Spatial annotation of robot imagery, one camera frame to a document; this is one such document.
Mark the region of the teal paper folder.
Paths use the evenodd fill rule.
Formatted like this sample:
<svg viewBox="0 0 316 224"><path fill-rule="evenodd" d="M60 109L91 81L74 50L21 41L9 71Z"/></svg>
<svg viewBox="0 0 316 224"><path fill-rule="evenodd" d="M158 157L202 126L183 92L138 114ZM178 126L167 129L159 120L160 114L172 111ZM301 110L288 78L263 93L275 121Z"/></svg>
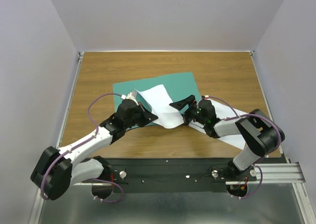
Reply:
<svg viewBox="0 0 316 224"><path fill-rule="evenodd" d="M116 83L113 84L113 92L127 95L133 90L144 91L160 84L163 84L165 86L173 102L185 99L191 94L194 95L196 99L200 97L195 79L191 72L167 74L154 78ZM146 103L144 98L139 93L137 93L136 99L151 112L150 106ZM182 114L184 111L185 109L182 109L179 112L180 114Z"/></svg>

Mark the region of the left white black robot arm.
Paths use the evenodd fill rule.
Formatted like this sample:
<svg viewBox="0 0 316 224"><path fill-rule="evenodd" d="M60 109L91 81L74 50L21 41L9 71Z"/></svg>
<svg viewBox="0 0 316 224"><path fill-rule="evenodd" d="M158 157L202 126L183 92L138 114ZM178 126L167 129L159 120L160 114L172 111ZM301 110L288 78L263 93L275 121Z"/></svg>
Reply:
<svg viewBox="0 0 316 224"><path fill-rule="evenodd" d="M40 189L44 200L56 200L71 185L75 167L88 155L122 138L134 126L144 127L158 116L132 99L124 99L117 111L96 125L96 129L78 141L62 148L52 146L41 154L31 181Z"/></svg>

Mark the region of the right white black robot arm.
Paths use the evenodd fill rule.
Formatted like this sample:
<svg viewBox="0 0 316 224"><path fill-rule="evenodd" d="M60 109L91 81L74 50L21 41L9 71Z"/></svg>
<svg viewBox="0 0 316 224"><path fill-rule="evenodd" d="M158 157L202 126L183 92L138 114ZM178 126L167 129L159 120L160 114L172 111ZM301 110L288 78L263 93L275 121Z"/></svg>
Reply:
<svg viewBox="0 0 316 224"><path fill-rule="evenodd" d="M223 178L239 180L250 166L277 150L285 140L285 135L282 129L259 109L241 115L233 109L233 117L220 119L211 102L212 98L203 95L197 101L194 95L190 95L169 105L179 111L188 106L182 115L184 124L186 126L192 122L201 124L205 134L211 138L229 135L243 137L246 147L230 160L222 171L217 169L217 173Z"/></svg>

